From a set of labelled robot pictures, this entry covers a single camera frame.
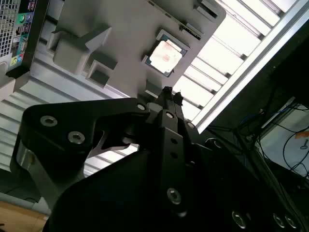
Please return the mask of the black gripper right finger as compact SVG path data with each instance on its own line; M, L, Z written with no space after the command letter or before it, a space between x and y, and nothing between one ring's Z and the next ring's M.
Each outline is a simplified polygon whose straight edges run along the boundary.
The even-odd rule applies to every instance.
M184 139L185 160L189 164L199 164L203 159L214 159L222 153L222 143L216 138L203 139L196 126L185 119L182 106L184 97L180 92L173 95L175 114L178 118L178 133Z

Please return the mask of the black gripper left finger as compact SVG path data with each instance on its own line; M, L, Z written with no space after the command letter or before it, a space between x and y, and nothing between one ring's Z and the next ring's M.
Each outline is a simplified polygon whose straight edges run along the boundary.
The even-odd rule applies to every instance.
M26 109L12 163L53 211L73 185L138 152L184 154L171 87L136 98L41 104Z

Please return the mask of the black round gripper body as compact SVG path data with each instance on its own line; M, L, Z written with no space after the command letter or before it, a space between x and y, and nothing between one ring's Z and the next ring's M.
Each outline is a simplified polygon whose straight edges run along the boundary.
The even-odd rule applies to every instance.
M302 232L224 149L138 152L73 185L47 232Z

